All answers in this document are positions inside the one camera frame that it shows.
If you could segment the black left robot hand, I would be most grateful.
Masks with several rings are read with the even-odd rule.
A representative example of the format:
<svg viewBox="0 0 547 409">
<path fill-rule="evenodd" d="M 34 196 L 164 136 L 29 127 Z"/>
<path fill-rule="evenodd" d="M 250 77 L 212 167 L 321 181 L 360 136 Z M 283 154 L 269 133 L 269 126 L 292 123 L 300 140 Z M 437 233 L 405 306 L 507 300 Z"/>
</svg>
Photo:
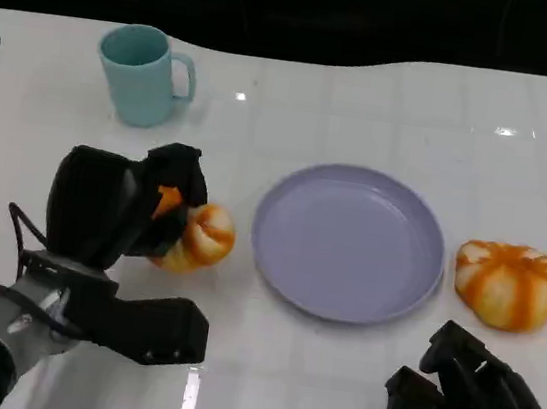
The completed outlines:
<svg viewBox="0 0 547 409">
<path fill-rule="evenodd" d="M 121 256 L 162 257 L 207 203 L 202 152 L 172 143 L 142 160 L 75 146 L 60 163 L 46 212 L 47 250 L 106 270 Z"/>
</svg>

